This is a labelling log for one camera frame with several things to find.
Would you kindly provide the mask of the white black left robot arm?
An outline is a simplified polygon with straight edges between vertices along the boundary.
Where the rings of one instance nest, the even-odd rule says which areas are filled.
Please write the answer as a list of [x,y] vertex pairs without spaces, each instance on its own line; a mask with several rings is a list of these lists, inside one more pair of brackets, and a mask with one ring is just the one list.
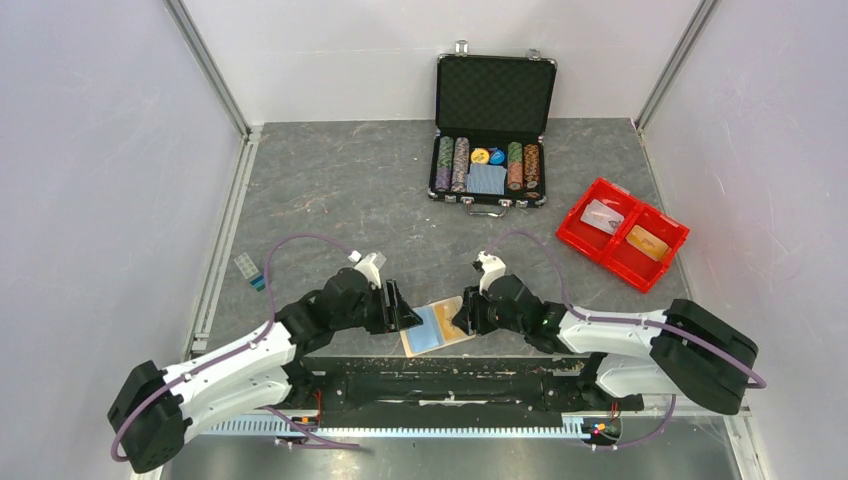
[[107,412],[115,432],[110,454],[136,473],[155,470],[226,419],[281,403],[306,405],[314,381],[302,359],[328,345],[336,332],[363,328],[381,335],[422,323],[394,281],[375,283],[343,268],[322,289],[276,310],[236,341],[165,368],[151,360],[136,365]]

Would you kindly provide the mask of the beige leather card holder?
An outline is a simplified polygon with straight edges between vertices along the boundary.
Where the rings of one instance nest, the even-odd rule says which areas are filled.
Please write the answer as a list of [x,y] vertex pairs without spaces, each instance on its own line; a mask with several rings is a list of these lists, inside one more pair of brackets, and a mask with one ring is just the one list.
[[437,332],[436,316],[433,309],[433,304],[436,302],[414,308],[415,312],[422,317],[423,324],[400,332],[400,339],[407,358],[420,356],[447,346],[462,343],[442,344],[441,335]]

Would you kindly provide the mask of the orange VIP card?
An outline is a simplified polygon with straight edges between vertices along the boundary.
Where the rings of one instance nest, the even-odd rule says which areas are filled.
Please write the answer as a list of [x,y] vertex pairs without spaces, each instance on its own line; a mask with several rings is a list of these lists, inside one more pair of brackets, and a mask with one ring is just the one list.
[[471,339],[464,330],[456,327],[452,321],[462,307],[462,298],[454,297],[433,304],[436,316],[437,332],[441,335],[442,344],[450,345]]

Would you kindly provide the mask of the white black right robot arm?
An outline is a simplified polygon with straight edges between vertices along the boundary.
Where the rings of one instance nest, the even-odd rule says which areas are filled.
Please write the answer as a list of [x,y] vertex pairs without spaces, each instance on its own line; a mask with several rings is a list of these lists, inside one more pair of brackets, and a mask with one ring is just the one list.
[[509,330],[547,354],[587,354],[580,400],[602,408],[639,395],[682,395],[722,415],[760,389],[756,343],[694,301],[641,313],[592,311],[543,301],[515,275],[469,287],[453,326],[485,335]]

